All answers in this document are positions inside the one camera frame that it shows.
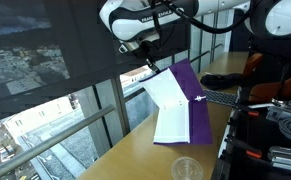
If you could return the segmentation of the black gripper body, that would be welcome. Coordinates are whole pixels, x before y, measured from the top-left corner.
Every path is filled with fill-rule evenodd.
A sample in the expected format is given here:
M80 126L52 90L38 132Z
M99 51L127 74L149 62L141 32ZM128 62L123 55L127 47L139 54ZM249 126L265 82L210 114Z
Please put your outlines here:
M121 41L121 45L118 48L121 54L132 53L137 58L144 58L153 60L154 54L159 53L161 48L154 42L145 40L143 42L133 41L125 42Z

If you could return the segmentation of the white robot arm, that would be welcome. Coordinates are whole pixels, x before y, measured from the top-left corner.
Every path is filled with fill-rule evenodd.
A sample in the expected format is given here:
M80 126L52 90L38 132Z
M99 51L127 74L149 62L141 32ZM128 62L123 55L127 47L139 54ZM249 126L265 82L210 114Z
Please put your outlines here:
M227 27L214 28L198 20L230 9L242 11L243 16ZM258 37L291 35L291 0L107 0L99 17L123 48L144 57L154 72L159 69L145 44L161 39L163 31L180 19L212 34L227 33L243 24Z

